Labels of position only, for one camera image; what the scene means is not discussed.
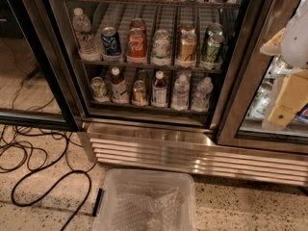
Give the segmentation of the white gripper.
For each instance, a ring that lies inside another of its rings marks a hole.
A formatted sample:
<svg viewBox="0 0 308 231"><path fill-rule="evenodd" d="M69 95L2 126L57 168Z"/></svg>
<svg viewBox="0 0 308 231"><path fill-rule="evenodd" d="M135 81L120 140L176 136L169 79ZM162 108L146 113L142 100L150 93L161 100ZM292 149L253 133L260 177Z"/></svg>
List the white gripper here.
<svg viewBox="0 0 308 231"><path fill-rule="evenodd" d="M282 56L293 67L308 68L308 1L270 40L260 52L268 56ZM274 83L272 104L267 108L268 122L274 127L286 127L308 103L308 69L293 70L279 76Z"/></svg>

